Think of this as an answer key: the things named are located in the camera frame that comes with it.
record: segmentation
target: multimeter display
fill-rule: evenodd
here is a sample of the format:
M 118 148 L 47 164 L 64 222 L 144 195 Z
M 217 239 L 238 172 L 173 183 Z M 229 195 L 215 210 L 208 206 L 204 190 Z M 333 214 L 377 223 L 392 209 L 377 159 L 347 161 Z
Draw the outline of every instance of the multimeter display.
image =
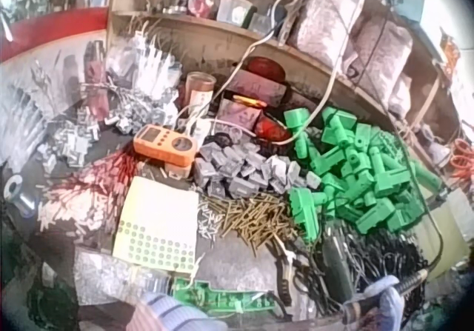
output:
M 154 128 L 151 127 L 150 129 L 147 130 L 146 133 L 143 134 L 141 139 L 145 140 L 145 141 L 148 141 L 148 142 L 154 142 L 155 138 L 158 137 L 160 132 L 161 132 L 161 130 L 154 129 Z
M 133 147 L 137 153 L 178 167 L 193 164 L 198 149 L 195 139 L 151 124 L 137 133 Z

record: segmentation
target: shelf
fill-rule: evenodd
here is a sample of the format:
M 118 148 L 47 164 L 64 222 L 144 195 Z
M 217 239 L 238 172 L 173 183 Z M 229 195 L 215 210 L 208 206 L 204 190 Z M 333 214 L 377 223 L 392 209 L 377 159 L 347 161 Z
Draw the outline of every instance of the shelf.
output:
M 258 41 L 261 39 L 261 36 L 257 33 L 254 33 L 253 31 L 243 29 L 241 27 L 233 26 L 231 24 L 225 24 L 223 22 L 218 22 L 215 20 L 209 20 L 209 19 L 200 19 L 196 18 L 194 16 L 186 16 L 186 15 L 168 15 L 168 14 L 157 14 L 157 15 L 150 15 L 147 12 L 141 12 L 141 11 L 125 11 L 125 12 L 114 12 L 114 16 L 127 16 L 127 17 L 132 17 L 132 16 L 141 16 L 145 18 L 153 18 L 153 19 L 161 19 L 164 21 L 175 21 L 175 22 L 180 22 L 183 24 L 188 24 L 190 26 L 197 26 L 197 27 L 206 27 L 210 29 L 214 29 L 217 31 L 223 31 L 226 33 L 231 33 L 233 35 L 245 37 L 247 39 L 251 39 L 253 41 Z M 320 70 L 323 73 L 326 73 L 327 75 L 331 75 L 332 70 L 322 64 L 319 60 L 306 55 L 302 53 L 301 51 L 297 50 L 294 47 L 288 46 L 288 45 L 283 45 L 279 46 L 278 42 L 274 39 L 269 40 L 267 43 L 265 43 L 266 46 L 273 47 L 275 50 L 278 51 L 284 51 L 287 54 L 290 54 L 291 56 L 306 62 L 309 64 L 311 67 L 314 67 L 318 70 Z M 366 93 L 364 90 L 361 88 L 357 88 L 352 83 L 349 79 L 347 79 L 346 76 L 343 75 L 338 75 L 337 79 L 339 83 L 342 83 L 348 90 L 354 92 L 357 96 L 362 97 L 366 102 L 368 102 L 374 109 L 379 111 L 380 113 L 384 114 L 383 109 L 381 106 L 377 103 L 377 101 L 370 96 L 368 93 Z
M 209 20 L 209 19 L 200 19 L 194 16 L 186 16 L 186 15 L 170 15 L 170 14 L 149 14 L 147 12 L 141 11 L 125 11 L 125 12 L 114 12 L 114 16 L 122 17 L 122 18 L 131 18 L 131 17 L 142 17 L 146 19 L 159 19 L 160 27 L 170 27 L 173 29 L 180 28 L 185 29 L 189 32 L 196 32 L 206 30 L 206 31 L 216 31 L 224 34 L 228 34 L 231 36 L 238 36 L 245 40 L 248 43 L 257 41 L 261 39 L 261 36 L 257 33 L 252 31 L 233 26 L 231 24 L 225 24 L 222 22 Z M 294 47 L 290 47 L 288 45 L 279 46 L 278 42 L 274 39 L 269 40 L 267 43 L 263 44 L 262 47 L 269 47 L 273 51 L 278 51 L 278 53 L 283 53 L 286 56 L 291 56 L 296 60 L 302 62 L 302 64 L 316 69 L 321 73 L 324 73 L 326 77 L 331 75 L 332 70 L 322 64 L 319 60 L 302 53 L 301 51 L 297 50 Z M 354 83 L 352 83 L 346 76 L 338 75 L 336 83 L 339 83 L 344 87 L 344 92 L 349 95 L 349 93 L 355 93 L 357 97 L 359 97 L 364 103 L 367 104 L 371 110 L 374 110 L 378 113 L 378 117 L 384 119 L 385 127 L 389 127 L 390 120 L 385 116 L 385 112 L 381 105 L 366 93 L 361 88 L 356 88 Z M 414 144 L 413 150 L 415 151 L 416 155 L 423 161 L 425 165 L 430 167 L 431 169 L 434 168 L 434 164 L 431 161 L 430 157 L 427 153 L 423 150 L 421 145 Z

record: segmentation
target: blue glove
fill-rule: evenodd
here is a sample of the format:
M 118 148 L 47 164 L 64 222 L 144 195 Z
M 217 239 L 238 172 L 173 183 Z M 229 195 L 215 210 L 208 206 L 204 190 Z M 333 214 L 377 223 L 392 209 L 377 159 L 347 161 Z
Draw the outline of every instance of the blue glove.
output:
M 393 288 L 393 285 L 399 282 L 393 275 L 382 278 L 374 284 L 368 286 L 364 291 L 362 299 L 371 296 L 380 296 L 380 306 L 375 314 L 375 321 L 379 331 L 399 331 L 401 319 L 403 318 L 403 309 L 405 300 Z

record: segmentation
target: plastic container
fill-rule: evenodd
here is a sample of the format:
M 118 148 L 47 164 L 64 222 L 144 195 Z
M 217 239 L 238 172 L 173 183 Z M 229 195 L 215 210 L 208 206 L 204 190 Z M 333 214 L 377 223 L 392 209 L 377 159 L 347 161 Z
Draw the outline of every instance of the plastic container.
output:
M 247 29 L 257 8 L 247 0 L 221 0 L 217 21 Z
M 186 77 L 186 91 L 184 94 L 184 106 L 195 105 L 187 111 L 191 114 L 198 111 L 213 97 L 216 79 L 210 74 L 203 72 L 191 72 Z M 202 115 L 207 114 L 208 107 L 202 111 Z

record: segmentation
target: green plastic connector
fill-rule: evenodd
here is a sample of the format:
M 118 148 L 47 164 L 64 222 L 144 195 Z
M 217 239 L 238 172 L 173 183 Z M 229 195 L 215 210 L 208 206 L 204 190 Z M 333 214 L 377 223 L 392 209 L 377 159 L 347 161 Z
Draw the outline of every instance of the green plastic connector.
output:
M 333 187 L 336 191 L 339 191 L 339 192 L 345 192 L 348 189 L 348 186 L 345 181 L 337 178 L 335 175 L 331 173 L 325 174 L 321 179 L 321 183 L 325 187 L 326 186 Z
M 355 134 L 352 130 L 345 131 L 348 140 L 354 138 Z M 336 138 L 336 135 L 334 134 L 334 129 L 332 127 L 324 128 L 323 136 L 321 137 L 321 142 L 324 142 L 325 144 L 330 144 L 332 146 L 338 145 L 338 140 Z
M 372 164 L 370 163 L 370 158 L 366 153 L 359 153 L 358 158 L 359 158 L 359 164 L 358 164 L 358 166 L 353 168 L 355 174 L 361 174 L 362 172 L 364 172 L 366 170 L 371 170 L 372 169 Z
M 351 130 L 357 122 L 357 118 L 349 113 L 327 107 L 323 111 L 324 123 L 333 130 L 337 145 L 345 148 L 349 145 L 346 129 Z
M 275 302 L 266 294 L 253 300 L 259 292 L 238 292 L 228 290 L 212 290 L 210 283 L 175 278 L 173 297 L 183 305 L 195 306 L 204 312 L 257 312 L 273 310 Z
M 361 202 L 357 203 L 357 206 L 361 207 L 364 205 L 364 194 L 373 188 L 374 183 L 375 179 L 369 172 L 362 172 L 358 175 L 357 183 L 349 186 L 349 190 L 343 194 L 343 197 L 348 203 L 352 203 L 356 199 L 362 199 Z
M 391 233 L 397 233 L 413 223 L 410 217 L 407 217 L 403 210 L 397 209 L 392 216 L 387 219 L 387 229 Z
M 313 203 L 317 207 L 321 207 L 327 204 L 327 195 L 326 193 L 318 192 L 311 193 L 313 195 Z
M 396 159 L 386 153 L 381 153 L 381 157 L 385 167 L 389 170 L 399 170 L 400 168 L 404 168 L 404 166 L 402 166 Z
M 364 216 L 363 211 L 357 210 L 356 208 L 351 207 L 349 204 L 338 207 L 336 212 L 338 218 L 342 218 L 353 224 L 355 224 L 357 220 Z
M 375 176 L 385 173 L 385 166 L 384 162 L 382 161 L 380 149 L 378 147 L 371 147 L 369 149 L 369 154 Z
M 319 234 L 319 223 L 316 218 L 316 206 L 311 190 L 307 188 L 292 188 L 290 190 L 290 207 L 295 224 L 304 227 L 303 239 L 308 244 L 313 243 Z
M 358 152 L 353 145 L 350 145 L 346 148 L 345 156 L 353 167 L 357 167 L 361 163 L 361 159 L 358 156 Z
M 377 204 L 375 193 L 372 190 L 369 190 L 364 194 L 364 204 L 366 207 L 373 207 Z
M 310 111 L 306 107 L 284 112 L 284 120 L 290 130 L 299 130 L 307 119 L 310 118 Z
M 390 199 L 379 199 L 377 200 L 377 205 L 375 205 L 372 209 L 365 213 L 364 216 L 357 220 L 355 226 L 362 235 L 366 235 L 370 229 L 387 220 L 394 212 L 395 207 L 393 206 Z
M 343 160 L 344 151 L 336 146 L 319 158 L 312 160 L 310 166 L 316 175 L 322 176 Z
M 438 194 L 443 187 L 443 181 L 434 173 L 427 170 L 420 161 L 413 160 L 415 165 L 415 174 L 418 182 L 431 193 Z
M 284 120 L 293 135 L 303 127 L 309 117 L 310 111 L 305 107 L 284 112 Z M 307 143 L 309 140 L 307 133 L 301 133 L 296 139 L 295 151 L 298 158 L 306 159 L 308 157 Z
M 354 146 L 357 151 L 367 153 L 369 150 L 371 128 L 368 124 L 357 124 L 354 138 Z
M 308 154 L 310 155 L 311 162 L 320 159 L 321 154 L 319 153 L 318 149 L 316 148 L 314 143 L 311 142 L 310 139 L 307 140 L 307 145 L 308 145 Z

